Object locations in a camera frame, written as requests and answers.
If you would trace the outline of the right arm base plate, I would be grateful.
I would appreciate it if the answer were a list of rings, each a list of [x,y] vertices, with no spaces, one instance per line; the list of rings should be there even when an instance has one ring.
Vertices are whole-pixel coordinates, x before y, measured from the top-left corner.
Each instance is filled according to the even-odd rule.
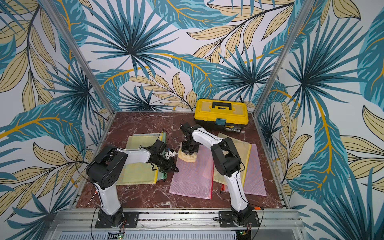
[[[245,217],[232,211],[220,211],[218,220],[221,228],[255,228],[260,226],[261,219],[255,211],[249,212]]]

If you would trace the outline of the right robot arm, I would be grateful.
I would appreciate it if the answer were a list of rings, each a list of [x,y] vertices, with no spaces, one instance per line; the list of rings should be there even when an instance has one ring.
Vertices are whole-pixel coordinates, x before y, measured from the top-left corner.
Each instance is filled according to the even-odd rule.
[[[199,151],[199,146],[211,150],[216,170],[224,176],[231,197],[232,219],[237,226],[244,226],[249,222],[252,208],[248,202],[240,176],[241,157],[232,139],[217,137],[206,131],[200,125],[191,126],[185,122],[181,124],[181,131],[185,136],[182,142],[182,152],[193,154]]]

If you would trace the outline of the yellow-green mesh document bag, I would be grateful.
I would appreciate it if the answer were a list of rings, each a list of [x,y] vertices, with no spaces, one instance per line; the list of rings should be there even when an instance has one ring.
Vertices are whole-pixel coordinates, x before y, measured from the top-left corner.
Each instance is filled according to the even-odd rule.
[[[138,149],[140,146],[149,147],[157,139],[163,140],[165,134],[158,137],[158,134],[133,135],[128,138],[126,149]],[[159,170],[153,171],[152,166],[146,163],[136,163],[125,165],[117,181],[117,186],[124,185],[146,185],[156,184],[158,180],[163,180],[165,175]]]

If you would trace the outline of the cream wiping cloth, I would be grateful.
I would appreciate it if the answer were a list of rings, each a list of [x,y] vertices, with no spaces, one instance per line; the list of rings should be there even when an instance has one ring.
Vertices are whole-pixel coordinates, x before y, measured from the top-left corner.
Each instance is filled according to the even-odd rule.
[[[180,148],[178,151],[178,158],[187,163],[194,163],[196,162],[196,159],[197,159],[197,153],[186,154],[182,151],[182,148]]]

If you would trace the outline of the orange handled screwdriver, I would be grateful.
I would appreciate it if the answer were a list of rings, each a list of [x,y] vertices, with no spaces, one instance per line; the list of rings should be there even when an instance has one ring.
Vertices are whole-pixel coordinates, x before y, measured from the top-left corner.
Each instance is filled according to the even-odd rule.
[[[91,203],[91,201],[93,200],[93,198],[95,197],[96,194],[98,194],[97,191],[94,192],[93,196],[91,197],[91,199],[90,199],[89,202],[87,203],[87,206]]]

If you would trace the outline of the pink red-zip mesh bag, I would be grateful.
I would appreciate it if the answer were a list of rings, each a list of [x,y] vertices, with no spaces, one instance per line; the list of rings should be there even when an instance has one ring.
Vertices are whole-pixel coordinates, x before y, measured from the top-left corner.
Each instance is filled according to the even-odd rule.
[[[185,197],[210,200],[213,189],[214,161],[209,148],[200,146],[194,163],[177,159],[178,173],[174,173],[170,193]]]

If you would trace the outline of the yellow mesh document bag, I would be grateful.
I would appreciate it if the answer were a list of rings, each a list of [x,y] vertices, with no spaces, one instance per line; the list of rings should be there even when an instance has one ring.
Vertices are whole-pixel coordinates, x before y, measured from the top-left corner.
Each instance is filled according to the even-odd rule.
[[[242,172],[240,173],[242,186],[244,186],[247,168],[248,168],[248,162],[249,162],[249,158],[250,158],[250,154],[251,154],[251,150],[252,150],[252,145],[247,143],[247,142],[235,139],[233,137],[230,137],[230,139],[233,140],[234,145],[235,145],[235,147],[236,147],[236,149],[240,155],[240,158],[242,160],[242,163],[244,164],[244,166],[241,165],[241,171]],[[220,183],[220,184],[224,184],[224,185],[227,184],[224,176],[220,175],[220,173],[216,169],[214,169],[213,180],[215,182]]]

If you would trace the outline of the yellow black toolbox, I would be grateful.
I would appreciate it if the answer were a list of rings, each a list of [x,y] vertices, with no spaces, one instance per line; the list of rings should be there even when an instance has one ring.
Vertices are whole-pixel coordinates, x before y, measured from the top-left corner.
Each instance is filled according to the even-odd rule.
[[[239,133],[249,123],[244,103],[199,99],[194,116],[195,122],[206,130]]]

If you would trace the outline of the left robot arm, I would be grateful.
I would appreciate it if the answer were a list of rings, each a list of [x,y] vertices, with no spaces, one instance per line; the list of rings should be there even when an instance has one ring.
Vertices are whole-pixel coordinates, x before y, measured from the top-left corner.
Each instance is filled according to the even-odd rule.
[[[124,166],[144,163],[150,164],[154,171],[177,173],[176,155],[175,150],[167,149],[166,143],[160,140],[149,147],[132,150],[106,145],[86,168],[89,181],[96,187],[101,201],[99,218],[112,226],[118,226],[123,221],[116,184]]]

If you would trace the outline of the pink mesh document bag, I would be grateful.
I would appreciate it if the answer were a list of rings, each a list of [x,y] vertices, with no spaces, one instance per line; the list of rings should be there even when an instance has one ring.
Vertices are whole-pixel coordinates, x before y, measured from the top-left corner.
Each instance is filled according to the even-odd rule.
[[[252,145],[243,188],[245,194],[263,197],[267,195],[256,145]]]

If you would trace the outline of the aluminium front rail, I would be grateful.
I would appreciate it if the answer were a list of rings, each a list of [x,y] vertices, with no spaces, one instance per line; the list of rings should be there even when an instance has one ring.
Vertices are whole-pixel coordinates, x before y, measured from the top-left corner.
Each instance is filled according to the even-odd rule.
[[[123,228],[101,227],[95,209],[60,212],[46,240],[308,240],[297,210],[253,212],[253,221],[238,227],[223,209],[125,209]]]

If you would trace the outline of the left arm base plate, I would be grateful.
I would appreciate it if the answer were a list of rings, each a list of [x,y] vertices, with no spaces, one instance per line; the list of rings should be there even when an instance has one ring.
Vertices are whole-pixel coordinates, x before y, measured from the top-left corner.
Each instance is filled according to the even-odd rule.
[[[95,227],[96,229],[135,229],[138,219],[139,212],[116,212],[110,216],[100,211]]]

